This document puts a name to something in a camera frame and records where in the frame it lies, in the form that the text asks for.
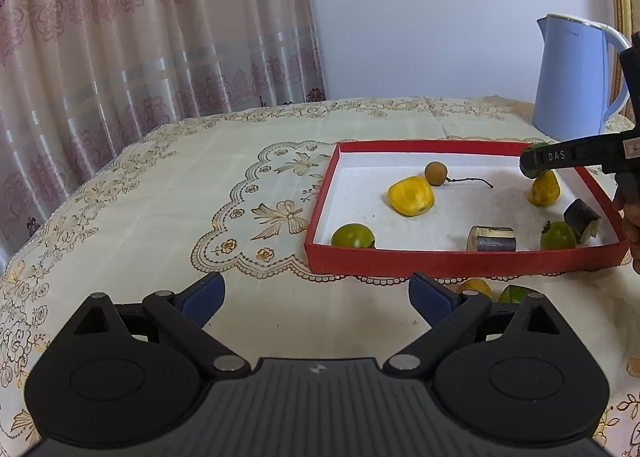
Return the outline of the person hand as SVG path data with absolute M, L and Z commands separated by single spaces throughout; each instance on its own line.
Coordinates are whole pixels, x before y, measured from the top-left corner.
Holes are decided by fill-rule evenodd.
M 622 231 L 630 244 L 634 271 L 640 274 L 640 204 L 628 202 L 620 188 L 616 189 L 613 203 L 623 213 Z

